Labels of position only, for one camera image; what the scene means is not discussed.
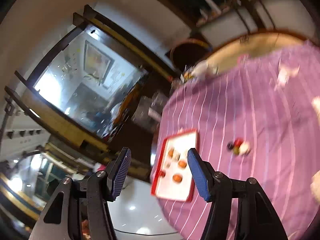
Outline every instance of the purple striped tablecloth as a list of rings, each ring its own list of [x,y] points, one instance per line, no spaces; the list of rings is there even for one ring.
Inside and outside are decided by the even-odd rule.
[[[280,60],[287,67],[300,66],[284,87],[277,86]],[[157,156],[167,136],[197,128],[202,159],[230,178],[255,177],[287,235],[299,239],[319,207],[310,190],[311,178],[320,170],[320,129],[311,105],[317,96],[318,48],[304,44],[247,60],[221,76],[189,82],[171,96],[163,111]],[[251,144],[248,156],[227,151],[227,143],[237,137]],[[197,189],[191,203],[159,203],[185,239],[200,239],[211,204]],[[233,201],[227,239],[234,237],[236,215]]]

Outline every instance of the round table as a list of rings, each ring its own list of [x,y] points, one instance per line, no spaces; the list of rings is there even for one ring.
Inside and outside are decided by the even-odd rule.
[[[282,86],[279,66],[300,68]],[[319,77],[320,52],[304,44],[246,60],[217,77],[186,83],[164,108],[156,163],[166,137],[196,128],[201,158],[230,178],[255,177],[287,235],[299,239],[319,207],[310,190],[311,178],[320,170],[320,128],[312,106],[320,96]],[[249,155],[228,151],[227,143],[238,137],[250,143]],[[191,203],[166,199],[159,203],[185,239],[200,239],[211,204],[196,188]],[[233,201],[227,239],[234,237],[236,215]]]

